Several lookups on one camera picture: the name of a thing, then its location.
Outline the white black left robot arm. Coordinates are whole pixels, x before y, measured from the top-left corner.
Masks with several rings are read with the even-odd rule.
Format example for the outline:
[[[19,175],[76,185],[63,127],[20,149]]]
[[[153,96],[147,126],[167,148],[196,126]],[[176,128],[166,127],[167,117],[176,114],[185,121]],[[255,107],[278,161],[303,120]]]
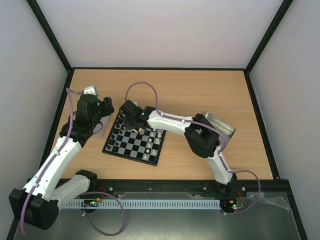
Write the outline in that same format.
[[[75,197],[97,189],[98,176],[81,169],[73,178],[57,186],[72,159],[82,150],[94,129],[104,117],[114,112],[112,99],[99,100],[94,94],[83,94],[63,125],[52,152],[35,176],[22,188],[13,189],[9,202],[15,218],[36,228],[49,229],[60,210]]]

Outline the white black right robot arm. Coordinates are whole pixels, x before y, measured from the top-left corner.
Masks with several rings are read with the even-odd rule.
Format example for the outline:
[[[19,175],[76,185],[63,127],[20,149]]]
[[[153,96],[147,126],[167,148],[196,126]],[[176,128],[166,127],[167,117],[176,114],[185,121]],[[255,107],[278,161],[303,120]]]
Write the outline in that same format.
[[[204,115],[198,113],[194,117],[178,116],[151,106],[142,109],[131,100],[126,100],[119,110],[124,114],[127,130],[160,129],[185,137],[191,151],[207,161],[214,174],[217,190],[224,196],[235,191],[237,175],[223,156],[227,139]]]

